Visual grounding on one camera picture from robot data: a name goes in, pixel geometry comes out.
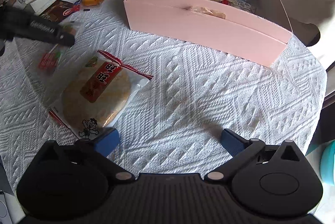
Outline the dark red snack packet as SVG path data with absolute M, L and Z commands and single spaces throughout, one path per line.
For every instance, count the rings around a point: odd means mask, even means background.
M 60 23 L 73 13 L 73 3 L 63 0 L 56 0 L 40 16 L 51 22 Z

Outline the small red label packet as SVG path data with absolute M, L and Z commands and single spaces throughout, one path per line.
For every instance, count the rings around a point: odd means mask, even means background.
M 54 73 L 55 69 L 57 68 L 61 57 L 62 57 L 62 52 L 60 51 L 45 53 L 42 56 L 37 67 L 43 73 L 51 75 Z

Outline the rice cracker packet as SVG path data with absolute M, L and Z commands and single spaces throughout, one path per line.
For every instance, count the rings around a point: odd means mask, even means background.
M 49 114 L 78 139 L 107 133 L 151 75 L 98 50 L 53 103 Z

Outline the white quilted tablecloth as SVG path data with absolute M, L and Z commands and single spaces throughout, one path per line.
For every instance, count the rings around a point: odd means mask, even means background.
M 16 38 L 1 57 L 1 157 L 15 189 L 47 140 L 75 136 L 48 113 L 51 104 L 97 50 L 153 79 L 125 109 L 111 160 L 134 174 L 202 175 L 229 159 L 223 128 L 268 144 L 293 140 L 308 150 L 320 117 L 327 75 L 296 37 L 270 66 L 189 42 L 129 29 L 124 0 L 105 0 L 70 20 L 81 25 L 76 44 L 49 76 L 37 65 L 49 44 Z

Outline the pink gift box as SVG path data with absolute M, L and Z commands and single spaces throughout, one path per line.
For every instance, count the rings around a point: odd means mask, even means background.
M 132 30 L 158 34 L 270 66 L 293 35 L 281 0 L 251 0 L 255 13 L 212 0 L 125 0 Z

